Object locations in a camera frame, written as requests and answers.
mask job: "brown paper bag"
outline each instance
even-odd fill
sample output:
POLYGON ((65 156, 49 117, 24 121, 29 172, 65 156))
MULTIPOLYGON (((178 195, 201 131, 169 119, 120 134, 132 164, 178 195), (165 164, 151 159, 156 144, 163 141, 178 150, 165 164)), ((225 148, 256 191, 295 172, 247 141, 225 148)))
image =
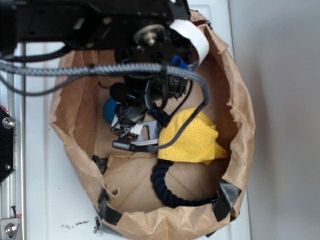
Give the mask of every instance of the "brown paper bag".
MULTIPOLYGON (((206 78, 211 93, 204 112, 216 124, 217 142, 228 151, 228 158, 216 159, 209 166, 177 162, 165 182, 174 194, 188 200, 218 195, 216 204, 163 206, 150 181, 156 153, 112 148, 117 136, 103 118, 103 105, 110 98, 108 88, 123 81, 121 77, 87 76, 55 92, 52 99, 51 125, 64 142, 83 188, 103 223, 127 239, 192 240, 217 231, 239 215, 254 152, 252 102, 228 45, 202 15, 192 12, 192 21, 210 44, 197 72, 206 78), (93 156, 108 158, 104 175, 93 156)), ((77 51, 62 58, 60 66, 112 63, 113 51, 77 51)), ((196 107, 202 100, 200 87, 194 87, 182 109, 196 107)), ((178 104, 173 99, 165 110, 170 112, 178 104)))

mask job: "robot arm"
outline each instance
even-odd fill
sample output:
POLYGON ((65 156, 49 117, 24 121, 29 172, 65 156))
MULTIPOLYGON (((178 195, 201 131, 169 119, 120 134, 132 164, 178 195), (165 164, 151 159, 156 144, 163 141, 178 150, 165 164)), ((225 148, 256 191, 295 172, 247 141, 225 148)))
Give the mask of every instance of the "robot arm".
POLYGON ((195 63, 191 41, 171 28, 175 20, 190 20, 186 0, 0 0, 0 60, 17 59, 17 43, 63 42, 66 52, 115 50, 119 64, 161 64, 158 73, 125 74, 125 84, 110 89, 119 103, 114 147, 128 149, 131 128, 143 123, 152 103, 186 93, 190 79, 167 73, 167 66, 195 63))

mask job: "yellow cloth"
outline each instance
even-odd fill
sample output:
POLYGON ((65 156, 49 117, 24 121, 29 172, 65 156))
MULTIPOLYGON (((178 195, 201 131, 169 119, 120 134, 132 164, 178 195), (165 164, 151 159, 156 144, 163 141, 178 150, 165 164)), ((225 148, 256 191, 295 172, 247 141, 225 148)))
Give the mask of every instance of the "yellow cloth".
MULTIPOLYGON (((160 132, 159 145, 169 142, 195 109, 189 108, 175 114, 168 126, 160 132)), ((227 157, 227 151, 216 143, 218 135, 210 117, 200 112, 173 145, 158 151, 158 158, 209 165, 214 159, 227 157)))

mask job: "gray wall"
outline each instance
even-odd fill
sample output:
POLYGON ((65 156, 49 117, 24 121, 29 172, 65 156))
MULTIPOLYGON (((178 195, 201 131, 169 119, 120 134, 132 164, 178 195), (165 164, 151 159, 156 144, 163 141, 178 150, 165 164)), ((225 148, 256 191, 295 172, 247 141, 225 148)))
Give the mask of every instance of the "gray wall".
POLYGON ((320 1, 229 0, 235 62, 252 96, 253 240, 320 239, 320 1))

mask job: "blue ball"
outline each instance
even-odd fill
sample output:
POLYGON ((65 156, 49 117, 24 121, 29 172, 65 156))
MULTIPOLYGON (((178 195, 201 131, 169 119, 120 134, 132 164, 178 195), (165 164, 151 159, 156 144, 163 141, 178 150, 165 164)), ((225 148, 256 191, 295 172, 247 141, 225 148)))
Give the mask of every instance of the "blue ball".
POLYGON ((103 106, 103 116, 105 120, 112 124, 114 117, 116 115, 115 110, 117 106, 117 101, 114 100, 113 98, 110 98, 108 101, 105 102, 103 106))

